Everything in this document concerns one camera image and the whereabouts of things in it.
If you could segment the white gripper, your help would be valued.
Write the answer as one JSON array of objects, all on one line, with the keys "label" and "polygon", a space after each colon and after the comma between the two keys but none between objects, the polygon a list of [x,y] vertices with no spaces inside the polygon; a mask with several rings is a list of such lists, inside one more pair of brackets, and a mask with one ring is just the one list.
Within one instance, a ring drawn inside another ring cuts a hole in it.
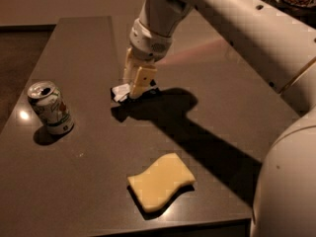
[{"label": "white gripper", "polygon": [[164,58],[172,39],[150,32],[136,19],[129,34],[129,43],[131,47],[126,51],[122,80],[131,84],[129,96],[137,99],[148,89],[157,72],[154,66],[140,66],[141,60],[156,62]]}]

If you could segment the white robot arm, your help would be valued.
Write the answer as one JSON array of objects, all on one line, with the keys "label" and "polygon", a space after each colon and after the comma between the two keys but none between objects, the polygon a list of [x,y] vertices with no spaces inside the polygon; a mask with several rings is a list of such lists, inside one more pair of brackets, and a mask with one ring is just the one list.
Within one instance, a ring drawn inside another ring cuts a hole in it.
[{"label": "white robot arm", "polygon": [[145,0],[123,75],[132,99],[148,89],[155,62],[191,10],[298,115],[264,159],[250,237],[316,237],[316,31],[261,0]]}]

